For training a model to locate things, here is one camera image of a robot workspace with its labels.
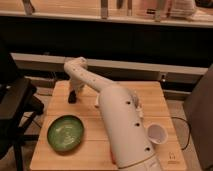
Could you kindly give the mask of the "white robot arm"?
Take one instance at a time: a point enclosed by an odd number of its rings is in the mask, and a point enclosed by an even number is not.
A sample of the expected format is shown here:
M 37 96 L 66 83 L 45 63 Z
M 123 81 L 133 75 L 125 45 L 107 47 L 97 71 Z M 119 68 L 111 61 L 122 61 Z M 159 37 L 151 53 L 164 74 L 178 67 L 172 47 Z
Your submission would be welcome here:
M 83 57 L 67 61 L 64 70 L 75 91 L 88 85 L 99 93 L 99 110 L 118 170 L 163 171 L 137 113 L 137 95 L 115 81 L 88 71 Z

